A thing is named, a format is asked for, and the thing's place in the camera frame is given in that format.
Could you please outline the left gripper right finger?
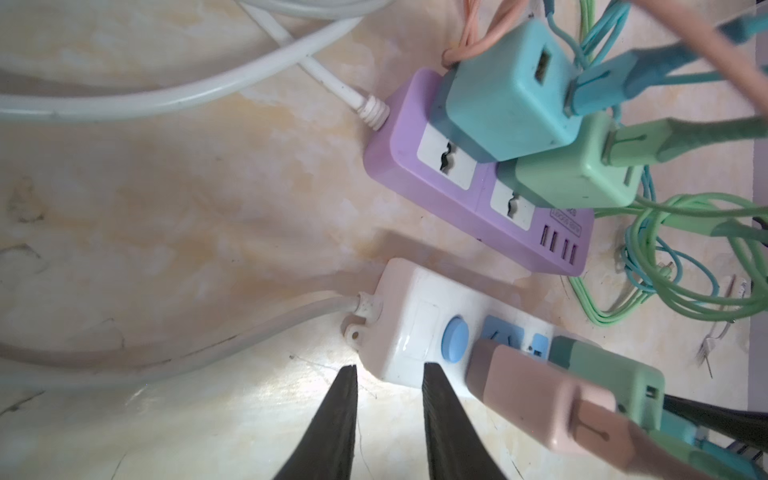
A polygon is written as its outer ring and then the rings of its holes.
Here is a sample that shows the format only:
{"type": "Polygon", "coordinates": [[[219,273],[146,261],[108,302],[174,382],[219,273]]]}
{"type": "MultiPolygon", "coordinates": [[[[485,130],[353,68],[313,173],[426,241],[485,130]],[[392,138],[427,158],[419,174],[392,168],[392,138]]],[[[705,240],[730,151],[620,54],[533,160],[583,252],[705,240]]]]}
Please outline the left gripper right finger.
{"type": "Polygon", "coordinates": [[[505,479],[473,428],[442,367],[424,365],[427,464],[431,479],[505,479]]]}

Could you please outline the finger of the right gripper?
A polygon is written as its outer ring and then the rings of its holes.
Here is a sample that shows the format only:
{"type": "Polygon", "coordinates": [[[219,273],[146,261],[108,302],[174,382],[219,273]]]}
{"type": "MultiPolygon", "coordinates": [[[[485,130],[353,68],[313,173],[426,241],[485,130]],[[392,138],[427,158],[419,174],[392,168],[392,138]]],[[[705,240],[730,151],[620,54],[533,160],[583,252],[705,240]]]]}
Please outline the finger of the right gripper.
{"type": "Polygon", "coordinates": [[[666,395],[664,409],[698,426],[717,431],[760,451],[767,451],[767,414],[734,410],[666,395]]]}

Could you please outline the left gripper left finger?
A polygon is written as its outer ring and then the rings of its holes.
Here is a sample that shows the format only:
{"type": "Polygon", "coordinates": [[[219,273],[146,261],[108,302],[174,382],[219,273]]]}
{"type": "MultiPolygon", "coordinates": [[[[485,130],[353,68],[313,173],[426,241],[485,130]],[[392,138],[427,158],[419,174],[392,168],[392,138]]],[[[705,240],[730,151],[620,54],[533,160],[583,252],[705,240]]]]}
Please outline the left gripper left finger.
{"type": "Polygon", "coordinates": [[[355,365],[342,367],[305,434],[274,479],[350,479],[357,425],[355,365]]]}

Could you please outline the pink charger plug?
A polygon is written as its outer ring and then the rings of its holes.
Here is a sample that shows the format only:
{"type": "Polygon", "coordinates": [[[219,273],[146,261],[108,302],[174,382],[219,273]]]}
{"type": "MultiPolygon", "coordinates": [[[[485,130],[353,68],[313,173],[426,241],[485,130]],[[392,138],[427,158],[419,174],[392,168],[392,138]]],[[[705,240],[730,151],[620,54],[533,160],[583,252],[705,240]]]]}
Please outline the pink charger plug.
{"type": "Polygon", "coordinates": [[[490,339],[474,344],[465,382],[486,407],[556,453],[586,452],[571,433],[578,401],[616,410],[609,390],[490,339]]]}

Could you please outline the light green charger plug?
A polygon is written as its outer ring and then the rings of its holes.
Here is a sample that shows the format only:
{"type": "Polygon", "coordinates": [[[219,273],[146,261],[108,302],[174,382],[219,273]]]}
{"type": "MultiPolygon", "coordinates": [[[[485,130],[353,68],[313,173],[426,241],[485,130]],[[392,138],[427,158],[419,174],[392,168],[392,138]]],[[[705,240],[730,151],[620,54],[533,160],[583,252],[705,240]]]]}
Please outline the light green charger plug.
{"type": "Polygon", "coordinates": [[[549,361],[614,394],[617,410],[644,430],[659,430],[663,373],[649,365],[579,340],[554,337],[549,361]]]}
{"type": "Polygon", "coordinates": [[[637,195],[642,169],[604,163],[609,136],[617,129],[608,113],[590,114],[573,143],[501,162],[497,179],[539,207],[626,207],[637,195]]]}

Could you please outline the dark teal charger plug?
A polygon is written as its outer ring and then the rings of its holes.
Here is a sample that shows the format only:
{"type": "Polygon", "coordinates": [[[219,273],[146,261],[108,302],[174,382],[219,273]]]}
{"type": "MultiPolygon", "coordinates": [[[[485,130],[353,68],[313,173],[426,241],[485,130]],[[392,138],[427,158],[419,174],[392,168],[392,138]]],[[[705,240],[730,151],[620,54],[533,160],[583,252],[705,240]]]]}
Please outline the dark teal charger plug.
{"type": "Polygon", "coordinates": [[[662,411],[660,430],[662,433],[689,445],[696,444],[697,425],[667,410],[662,411]]]}

